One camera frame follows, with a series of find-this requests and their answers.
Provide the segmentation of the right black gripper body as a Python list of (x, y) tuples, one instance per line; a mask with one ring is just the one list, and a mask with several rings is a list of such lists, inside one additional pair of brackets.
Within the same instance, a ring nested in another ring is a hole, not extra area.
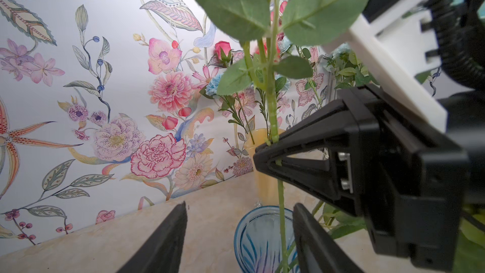
[(338, 91), (347, 160), (333, 153), (334, 205), (366, 221), (379, 254), (451, 270), (466, 204), (484, 203), (484, 92), (439, 100), (440, 133), (375, 87)]

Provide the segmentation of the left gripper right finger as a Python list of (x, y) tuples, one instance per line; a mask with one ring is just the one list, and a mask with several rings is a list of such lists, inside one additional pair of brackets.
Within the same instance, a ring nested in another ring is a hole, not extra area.
[(294, 206), (293, 230), (301, 272), (362, 273), (301, 203)]

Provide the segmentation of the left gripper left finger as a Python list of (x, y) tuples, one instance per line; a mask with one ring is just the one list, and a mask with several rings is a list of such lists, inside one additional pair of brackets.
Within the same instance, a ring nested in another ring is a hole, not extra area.
[(178, 272), (188, 223), (186, 204), (173, 208), (118, 273)]

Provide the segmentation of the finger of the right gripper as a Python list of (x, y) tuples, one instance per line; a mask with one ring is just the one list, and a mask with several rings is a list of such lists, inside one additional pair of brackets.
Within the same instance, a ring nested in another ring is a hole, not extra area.
[(267, 174), (357, 216), (356, 126), (351, 110), (336, 100), (256, 150), (266, 157)]

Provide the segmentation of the light blue rose stem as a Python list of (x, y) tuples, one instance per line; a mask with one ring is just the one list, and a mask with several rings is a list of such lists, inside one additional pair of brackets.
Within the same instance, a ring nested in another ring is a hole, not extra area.
[[(332, 42), (364, 11), (369, 0), (195, 0), (223, 33), (250, 43), (270, 39), (269, 49), (278, 50), (279, 35), (297, 46)], [(295, 55), (282, 58), (274, 71), (291, 79), (313, 76), (309, 62)]]

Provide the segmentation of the red rose stem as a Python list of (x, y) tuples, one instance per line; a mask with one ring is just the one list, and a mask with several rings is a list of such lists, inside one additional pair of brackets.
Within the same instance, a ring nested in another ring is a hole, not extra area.
[[(443, 270), (453, 261), (452, 272), (484, 272), (484, 233), (462, 220), (457, 236), (444, 222), (433, 222), (432, 214), (414, 210), (385, 211), (391, 218), (370, 222), (353, 217), (329, 203), (319, 201), (311, 211), (321, 214), (317, 222), (334, 240), (367, 230), (377, 254), (409, 258), (415, 267)], [(451, 259), (451, 249), (455, 256)]]

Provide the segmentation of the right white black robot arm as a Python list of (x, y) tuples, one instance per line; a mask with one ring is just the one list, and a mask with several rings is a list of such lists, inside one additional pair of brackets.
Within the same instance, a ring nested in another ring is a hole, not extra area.
[(354, 217), (374, 251), (447, 272), (484, 271), (484, 0), (365, 0), (336, 40), (376, 85), (336, 100), (256, 169)]

